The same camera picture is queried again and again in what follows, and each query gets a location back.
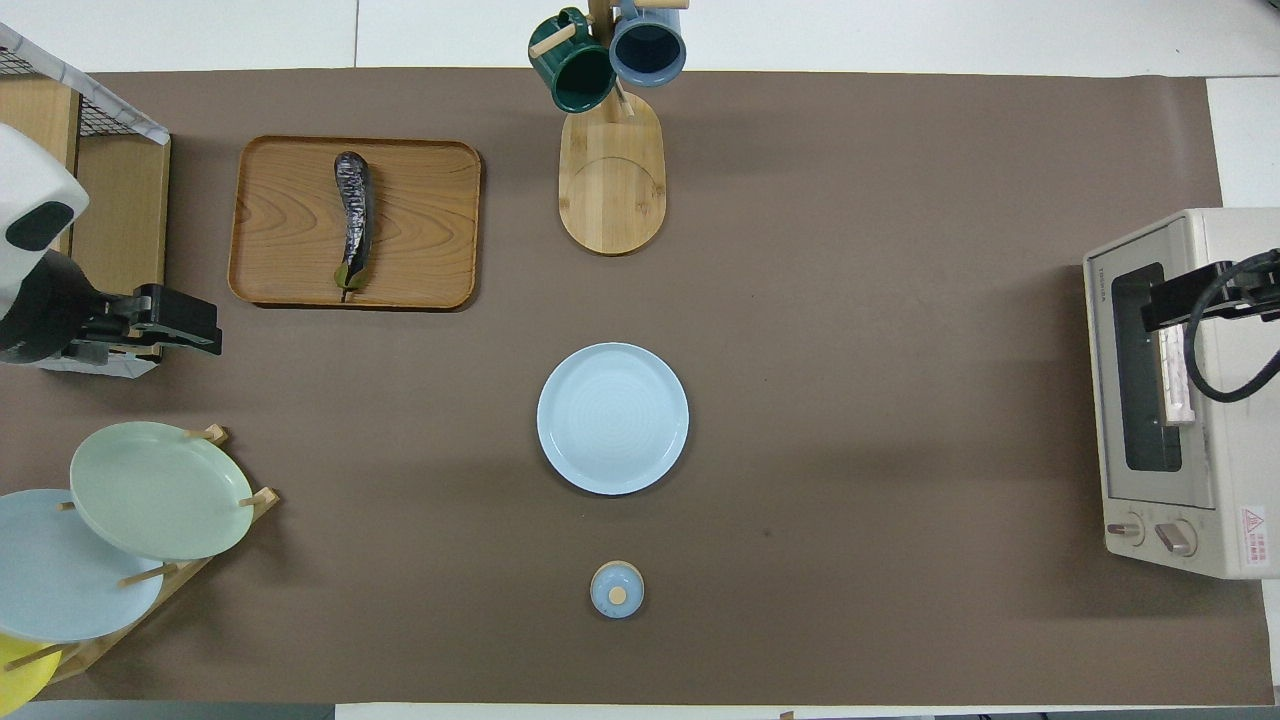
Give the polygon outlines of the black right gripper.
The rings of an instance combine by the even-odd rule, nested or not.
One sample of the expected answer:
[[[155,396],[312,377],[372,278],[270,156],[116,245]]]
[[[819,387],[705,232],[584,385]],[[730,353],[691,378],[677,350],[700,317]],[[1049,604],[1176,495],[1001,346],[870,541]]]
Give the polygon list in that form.
[[[1153,286],[1140,309],[1143,327],[1155,332],[1188,323],[1198,302],[1204,305],[1203,319],[1280,322],[1280,250],[1215,261]]]

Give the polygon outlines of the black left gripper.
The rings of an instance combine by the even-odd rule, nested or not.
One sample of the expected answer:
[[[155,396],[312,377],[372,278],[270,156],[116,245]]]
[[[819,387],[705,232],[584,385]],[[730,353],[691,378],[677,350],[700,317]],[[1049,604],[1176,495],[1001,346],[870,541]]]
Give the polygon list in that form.
[[[218,306],[163,284],[141,284],[129,295],[101,293],[84,320],[84,340],[106,346],[195,348],[221,356]]]

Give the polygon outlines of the glass oven door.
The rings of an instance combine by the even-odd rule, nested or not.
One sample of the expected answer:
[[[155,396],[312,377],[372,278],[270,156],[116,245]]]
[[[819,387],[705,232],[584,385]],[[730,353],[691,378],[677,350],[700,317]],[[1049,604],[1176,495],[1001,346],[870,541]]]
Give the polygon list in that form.
[[[1188,231],[1179,217],[1084,260],[1105,498],[1216,506],[1204,432],[1167,424],[1158,337],[1142,316],[1157,284],[1192,269]]]

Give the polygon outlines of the dark purple eggplant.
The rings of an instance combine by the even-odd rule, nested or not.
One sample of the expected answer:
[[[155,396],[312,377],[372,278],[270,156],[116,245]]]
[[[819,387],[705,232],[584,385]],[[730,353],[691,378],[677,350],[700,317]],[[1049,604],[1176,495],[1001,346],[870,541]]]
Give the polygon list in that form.
[[[355,151],[339,152],[334,161],[335,186],[346,214],[346,240],[334,282],[340,301],[366,286],[375,236],[376,200],[372,170]]]

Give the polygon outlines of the light blue serving plate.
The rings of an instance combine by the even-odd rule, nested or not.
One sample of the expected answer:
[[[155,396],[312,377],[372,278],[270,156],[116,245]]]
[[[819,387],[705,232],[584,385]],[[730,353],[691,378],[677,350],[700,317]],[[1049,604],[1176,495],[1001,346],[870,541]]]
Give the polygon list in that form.
[[[561,360],[536,405],[547,461],[589,495],[650,488],[680,460],[690,430],[690,402],[675,369],[625,342],[589,345]]]

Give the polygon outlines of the pale green plate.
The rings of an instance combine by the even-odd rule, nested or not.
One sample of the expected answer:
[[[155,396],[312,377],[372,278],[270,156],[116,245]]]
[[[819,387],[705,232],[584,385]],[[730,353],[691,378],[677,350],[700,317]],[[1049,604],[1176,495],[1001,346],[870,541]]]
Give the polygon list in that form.
[[[145,559],[195,561],[238,544],[253,523],[241,466],[209,439],[179,427],[124,421],[74,451],[76,511],[108,543]]]

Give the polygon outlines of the wooden plate rack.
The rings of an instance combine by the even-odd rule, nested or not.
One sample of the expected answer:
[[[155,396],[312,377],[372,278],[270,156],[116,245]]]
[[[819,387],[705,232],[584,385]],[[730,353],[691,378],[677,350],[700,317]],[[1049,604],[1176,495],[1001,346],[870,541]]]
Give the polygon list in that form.
[[[83,673],[278,503],[225,438],[118,423],[79,443],[67,488],[0,495],[0,682]]]

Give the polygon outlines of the brown wooden tray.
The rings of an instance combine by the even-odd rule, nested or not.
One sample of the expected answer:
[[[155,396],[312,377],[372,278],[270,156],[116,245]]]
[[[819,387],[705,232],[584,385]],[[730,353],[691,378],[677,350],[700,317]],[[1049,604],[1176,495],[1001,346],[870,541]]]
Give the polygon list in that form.
[[[334,274],[347,213],[335,159],[357,152],[372,174],[367,283]],[[477,278],[483,161],[453,140],[261,136],[239,156],[228,284],[261,306],[452,311]]]

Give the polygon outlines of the light blue racked plate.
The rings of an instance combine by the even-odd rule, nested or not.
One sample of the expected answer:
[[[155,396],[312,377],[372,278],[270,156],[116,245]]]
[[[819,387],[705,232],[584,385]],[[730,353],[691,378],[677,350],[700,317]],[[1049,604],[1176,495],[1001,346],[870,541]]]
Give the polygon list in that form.
[[[138,621],[163,578],[122,587],[159,562],[116,548],[59,503],[64,489],[0,496],[0,633],[54,644],[109,635]]]

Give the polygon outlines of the brown table mat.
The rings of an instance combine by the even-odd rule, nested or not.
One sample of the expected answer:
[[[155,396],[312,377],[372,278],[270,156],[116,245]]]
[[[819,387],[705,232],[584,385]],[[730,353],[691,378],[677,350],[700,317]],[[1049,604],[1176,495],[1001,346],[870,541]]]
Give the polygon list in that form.
[[[1080,261],[1220,201],[1204,83],[689,73],[646,100],[660,233],[582,251],[529,69],[105,74],[173,136],[166,283],[224,352],[137,380],[0,366],[0,493],[125,420],[220,423],[282,497],[50,700],[1267,705],[1261,588],[1105,548]],[[262,135],[483,158],[458,313],[265,309],[227,283]],[[556,365],[625,342],[687,393],[650,488],[547,461]],[[588,587],[635,565],[643,606]]]

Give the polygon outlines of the yellow plate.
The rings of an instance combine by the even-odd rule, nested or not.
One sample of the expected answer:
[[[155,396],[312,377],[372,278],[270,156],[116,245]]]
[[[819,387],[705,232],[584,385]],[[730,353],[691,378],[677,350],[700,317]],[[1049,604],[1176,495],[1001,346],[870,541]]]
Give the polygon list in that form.
[[[49,684],[61,661],[61,644],[0,633],[0,717],[29,702]]]

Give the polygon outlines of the wooden mug tree stand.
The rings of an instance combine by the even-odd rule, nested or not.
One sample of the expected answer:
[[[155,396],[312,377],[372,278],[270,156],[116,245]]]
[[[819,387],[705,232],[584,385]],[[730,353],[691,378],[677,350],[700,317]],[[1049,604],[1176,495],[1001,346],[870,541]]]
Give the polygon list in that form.
[[[609,51],[620,9],[588,0],[591,35]],[[660,120],[616,74],[613,92],[596,108],[566,114],[559,141],[559,218],[580,246],[604,255],[637,251],[655,237],[668,201]]]

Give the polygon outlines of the dark green mug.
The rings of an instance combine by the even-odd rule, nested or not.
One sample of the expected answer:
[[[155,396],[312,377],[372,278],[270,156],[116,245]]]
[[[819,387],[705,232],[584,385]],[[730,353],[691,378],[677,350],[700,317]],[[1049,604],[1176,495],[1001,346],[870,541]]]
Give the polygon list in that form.
[[[564,113],[590,111],[614,90],[609,53],[593,36],[588,15],[575,6],[541,22],[529,38],[527,53],[552,101]]]

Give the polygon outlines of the small blue white bell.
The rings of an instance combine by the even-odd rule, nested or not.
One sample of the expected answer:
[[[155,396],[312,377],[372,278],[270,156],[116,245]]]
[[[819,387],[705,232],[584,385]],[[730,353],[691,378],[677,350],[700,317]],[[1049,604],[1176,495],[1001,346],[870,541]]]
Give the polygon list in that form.
[[[591,606],[603,618],[631,618],[645,598],[643,574],[631,562],[611,560],[593,574],[588,587]]]

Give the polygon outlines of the blue mug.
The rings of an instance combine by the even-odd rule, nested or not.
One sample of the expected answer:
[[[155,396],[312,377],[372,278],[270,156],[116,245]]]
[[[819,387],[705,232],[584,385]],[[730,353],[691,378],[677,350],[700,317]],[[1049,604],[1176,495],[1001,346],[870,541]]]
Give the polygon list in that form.
[[[673,81],[687,58],[680,13],[689,0],[616,0],[616,5],[609,54],[620,79],[637,87]]]

